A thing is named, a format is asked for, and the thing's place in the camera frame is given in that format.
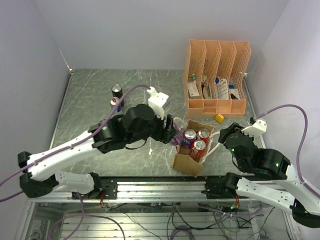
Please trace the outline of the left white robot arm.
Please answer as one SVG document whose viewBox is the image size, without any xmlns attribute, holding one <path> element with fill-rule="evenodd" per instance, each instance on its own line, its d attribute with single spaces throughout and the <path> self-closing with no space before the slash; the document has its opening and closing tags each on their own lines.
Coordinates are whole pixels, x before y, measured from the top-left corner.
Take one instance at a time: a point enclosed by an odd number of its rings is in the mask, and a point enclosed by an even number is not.
<svg viewBox="0 0 320 240">
<path fill-rule="evenodd" d="M 126 149 L 129 144 L 152 138 L 168 144 L 178 131 L 169 114 L 158 116 L 146 104 L 131 107 L 106 123 L 99 122 L 78 137 L 42 153 L 18 154 L 23 170 L 19 178 L 22 192 L 29 198 L 40 198 L 52 192 L 68 192 L 73 199 L 99 199 L 107 189 L 97 173 L 64 172 L 69 165 L 90 157 Z"/>
</svg>

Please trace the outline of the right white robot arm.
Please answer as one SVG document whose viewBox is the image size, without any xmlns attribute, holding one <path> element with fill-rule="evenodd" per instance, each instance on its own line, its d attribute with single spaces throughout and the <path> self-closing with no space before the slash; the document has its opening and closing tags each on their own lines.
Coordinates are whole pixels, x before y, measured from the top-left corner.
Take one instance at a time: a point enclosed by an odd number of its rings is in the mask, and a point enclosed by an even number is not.
<svg viewBox="0 0 320 240">
<path fill-rule="evenodd" d="M 238 195 L 260 200 L 291 213 L 305 227 L 319 228 L 320 200 L 307 190 L 290 160 L 278 150 L 255 145 L 254 138 L 266 130 L 267 123 L 262 119 L 248 127 L 234 122 L 220 130 L 218 142 L 231 152 L 239 171 L 271 181 L 281 189 L 257 185 L 244 176 L 228 172 L 220 186 L 221 194 L 226 198 Z"/>
</svg>

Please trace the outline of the brown canvas bag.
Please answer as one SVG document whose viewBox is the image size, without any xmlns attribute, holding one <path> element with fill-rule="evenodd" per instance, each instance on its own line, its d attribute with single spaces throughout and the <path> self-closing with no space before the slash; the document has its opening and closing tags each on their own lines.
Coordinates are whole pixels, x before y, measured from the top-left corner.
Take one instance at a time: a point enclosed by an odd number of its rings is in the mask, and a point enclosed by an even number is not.
<svg viewBox="0 0 320 240">
<path fill-rule="evenodd" d="M 203 169 L 203 162 L 219 147 L 219 143 L 212 147 L 212 142 L 220 133 L 212 125 L 191 119 L 184 122 L 175 117 L 173 123 L 178 133 L 171 141 L 176 150 L 171 168 L 196 178 Z"/>
</svg>

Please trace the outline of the red tab energy can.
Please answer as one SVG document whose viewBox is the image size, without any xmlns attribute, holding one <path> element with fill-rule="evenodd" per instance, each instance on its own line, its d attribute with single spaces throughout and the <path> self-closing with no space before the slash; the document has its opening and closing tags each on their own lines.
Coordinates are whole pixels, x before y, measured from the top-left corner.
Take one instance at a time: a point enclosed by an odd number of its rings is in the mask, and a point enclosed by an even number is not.
<svg viewBox="0 0 320 240">
<path fill-rule="evenodd" d="M 115 109 L 115 113 L 120 113 L 122 111 L 122 106 L 120 104 L 120 99 L 116 96 L 110 100 L 110 108 Z"/>
</svg>

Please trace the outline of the black beverage can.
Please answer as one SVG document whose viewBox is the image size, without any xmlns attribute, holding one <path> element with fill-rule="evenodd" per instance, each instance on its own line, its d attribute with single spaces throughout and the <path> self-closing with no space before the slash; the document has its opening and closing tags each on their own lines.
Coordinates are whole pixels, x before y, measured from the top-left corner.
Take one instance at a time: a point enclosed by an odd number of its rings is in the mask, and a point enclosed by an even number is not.
<svg viewBox="0 0 320 240">
<path fill-rule="evenodd" d="M 121 98 L 123 96 L 123 88 L 119 84 L 115 84 L 111 87 L 111 93 L 113 97 Z"/>
</svg>

